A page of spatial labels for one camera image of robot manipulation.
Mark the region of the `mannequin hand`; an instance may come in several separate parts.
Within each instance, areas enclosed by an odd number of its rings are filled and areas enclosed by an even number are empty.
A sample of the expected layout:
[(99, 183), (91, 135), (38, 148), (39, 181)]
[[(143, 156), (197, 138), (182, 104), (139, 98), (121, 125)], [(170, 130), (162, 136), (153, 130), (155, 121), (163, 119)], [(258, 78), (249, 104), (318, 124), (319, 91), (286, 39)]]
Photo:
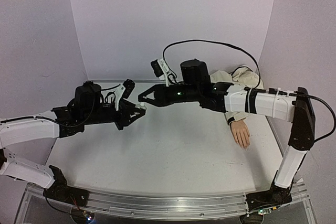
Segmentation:
[(247, 149), (250, 146), (250, 133), (244, 120), (232, 122), (230, 129), (236, 144)]

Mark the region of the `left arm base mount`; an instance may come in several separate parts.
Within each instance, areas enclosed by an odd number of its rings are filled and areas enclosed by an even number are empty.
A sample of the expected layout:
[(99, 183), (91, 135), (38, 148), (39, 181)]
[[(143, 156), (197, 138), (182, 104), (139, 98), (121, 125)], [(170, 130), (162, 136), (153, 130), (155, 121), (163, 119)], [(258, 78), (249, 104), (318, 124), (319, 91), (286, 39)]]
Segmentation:
[(46, 196), (47, 199), (85, 207), (88, 202), (89, 191), (69, 186), (61, 169), (52, 165), (49, 165), (49, 168), (53, 173), (54, 182), (49, 188), (44, 189), (43, 196)]

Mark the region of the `white nail polish bottle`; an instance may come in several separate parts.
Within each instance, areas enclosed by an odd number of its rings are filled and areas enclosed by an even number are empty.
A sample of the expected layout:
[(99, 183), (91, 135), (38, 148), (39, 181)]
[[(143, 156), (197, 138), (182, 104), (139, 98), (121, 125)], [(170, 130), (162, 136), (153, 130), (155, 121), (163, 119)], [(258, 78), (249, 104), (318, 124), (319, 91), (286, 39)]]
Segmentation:
[(146, 110), (146, 106), (145, 106), (145, 103), (144, 103), (144, 102), (140, 102), (140, 103), (138, 103), (138, 107), (139, 107), (140, 109)]

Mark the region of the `aluminium front rail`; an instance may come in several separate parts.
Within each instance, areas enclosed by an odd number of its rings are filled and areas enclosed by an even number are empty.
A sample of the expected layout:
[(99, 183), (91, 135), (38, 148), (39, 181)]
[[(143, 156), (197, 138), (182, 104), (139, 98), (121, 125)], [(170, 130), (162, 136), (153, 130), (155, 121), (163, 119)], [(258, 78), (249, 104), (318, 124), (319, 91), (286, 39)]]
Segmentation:
[(44, 190), (27, 185), (15, 223), (112, 223), (116, 220), (144, 220), (174, 223), (183, 221), (229, 221), (239, 223), (316, 223), (303, 182), (291, 189), (292, 202), (279, 208), (249, 214), (246, 193), (196, 196), (127, 195), (89, 191), (85, 207), (43, 196)]

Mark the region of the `beige jacket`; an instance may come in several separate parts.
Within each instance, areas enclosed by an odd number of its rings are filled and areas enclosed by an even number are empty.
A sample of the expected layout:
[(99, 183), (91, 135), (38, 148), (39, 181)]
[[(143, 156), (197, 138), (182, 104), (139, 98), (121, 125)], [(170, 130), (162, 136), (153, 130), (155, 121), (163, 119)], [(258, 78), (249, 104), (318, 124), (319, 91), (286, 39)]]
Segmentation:
[[(263, 89), (263, 81), (259, 79), (259, 75), (253, 72), (247, 66), (240, 66), (236, 68), (232, 73), (226, 71), (216, 71), (210, 75), (211, 82), (231, 82), (233, 84), (238, 84), (243, 87), (253, 88), (258, 85), (258, 89)], [(249, 116), (246, 112), (225, 112), (225, 118), (228, 125), (231, 125), (233, 122), (238, 122), (244, 120)]]

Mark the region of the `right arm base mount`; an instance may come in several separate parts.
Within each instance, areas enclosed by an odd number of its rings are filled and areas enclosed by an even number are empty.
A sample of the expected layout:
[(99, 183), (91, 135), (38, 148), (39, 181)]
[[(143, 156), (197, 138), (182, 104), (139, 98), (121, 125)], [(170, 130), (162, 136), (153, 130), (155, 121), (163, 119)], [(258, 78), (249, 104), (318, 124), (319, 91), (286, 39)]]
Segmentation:
[(293, 180), (290, 186), (282, 188), (275, 185), (275, 179), (273, 179), (270, 188), (264, 191), (258, 191), (254, 193), (248, 193), (246, 195), (246, 203), (249, 214), (260, 212), (261, 210), (279, 208), (284, 204), (292, 202), (291, 189)]

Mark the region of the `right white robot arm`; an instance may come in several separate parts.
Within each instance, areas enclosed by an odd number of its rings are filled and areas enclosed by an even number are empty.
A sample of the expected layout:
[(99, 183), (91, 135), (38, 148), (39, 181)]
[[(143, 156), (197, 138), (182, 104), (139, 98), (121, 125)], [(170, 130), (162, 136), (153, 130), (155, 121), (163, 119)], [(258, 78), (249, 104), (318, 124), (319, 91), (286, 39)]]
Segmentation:
[(138, 101), (156, 107), (198, 102), (201, 108), (216, 112), (246, 112), (264, 115), (292, 124), (288, 147), (274, 178), (279, 188), (290, 187), (306, 153), (313, 147), (315, 115), (305, 88), (296, 92), (256, 89), (230, 82), (212, 83), (207, 65), (197, 59), (181, 63), (183, 82), (169, 83), (166, 62), (151, 62), (154, 73), (164, 84), (156, 84), (138, 96)]

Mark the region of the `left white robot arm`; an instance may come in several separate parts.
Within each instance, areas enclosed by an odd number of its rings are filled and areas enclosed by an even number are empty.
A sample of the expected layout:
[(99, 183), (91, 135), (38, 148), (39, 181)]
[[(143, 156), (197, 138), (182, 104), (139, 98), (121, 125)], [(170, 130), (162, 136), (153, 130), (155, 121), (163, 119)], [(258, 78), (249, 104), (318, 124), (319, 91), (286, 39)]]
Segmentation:
[(66, 105), (39, 113), (1, 120), (1, 174), (49, 189), (59, 201), (66, 201), (71, 190), (61, 170), (16, 157), (7, 147), (43, 138), (66, 138), (82, 133), (87, 125), (113, 123), (119, 131), (145, 116), (144, 103), (128, 101), (135, 83), (128, 79), (103, 95), (104, 89), (86, 81), (75, 89)]

